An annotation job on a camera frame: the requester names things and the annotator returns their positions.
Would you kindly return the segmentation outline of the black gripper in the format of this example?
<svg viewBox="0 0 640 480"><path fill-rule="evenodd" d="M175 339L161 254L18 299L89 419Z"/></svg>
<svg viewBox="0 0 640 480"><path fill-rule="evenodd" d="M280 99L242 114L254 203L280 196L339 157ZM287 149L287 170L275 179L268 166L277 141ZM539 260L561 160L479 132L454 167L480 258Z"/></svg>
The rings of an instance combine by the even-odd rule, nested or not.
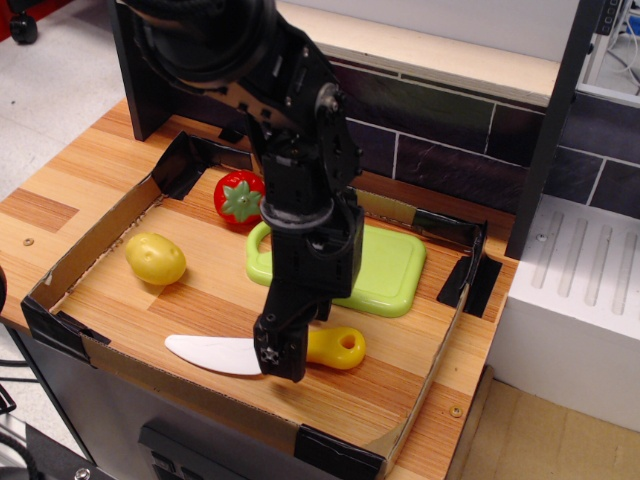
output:
<svg viewBox="0 0 640 480"><path fill-rule="evenodd" d="M332 302L351 295L361 266L364 210L353 192L306 224L266 219L271 228L272 280L253 327L263 375L294 383L306 373L308 323L328 320Z"/></svg>

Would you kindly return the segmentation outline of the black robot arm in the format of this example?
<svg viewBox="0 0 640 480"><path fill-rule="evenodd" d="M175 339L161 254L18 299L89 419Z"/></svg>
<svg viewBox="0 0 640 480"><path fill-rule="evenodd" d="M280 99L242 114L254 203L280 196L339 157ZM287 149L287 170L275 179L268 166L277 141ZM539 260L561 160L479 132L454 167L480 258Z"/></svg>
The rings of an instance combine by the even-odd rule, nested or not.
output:
<svg viewBox="0 0 640 480"><path fill-rule="evenodd" d="M351 191L362 152L329 61L271 1L133 1L145 60L176 87L245 114L271 230L272 280L254 325L261 371L306 371L308 326L352 293L364 212Z"/></svg>

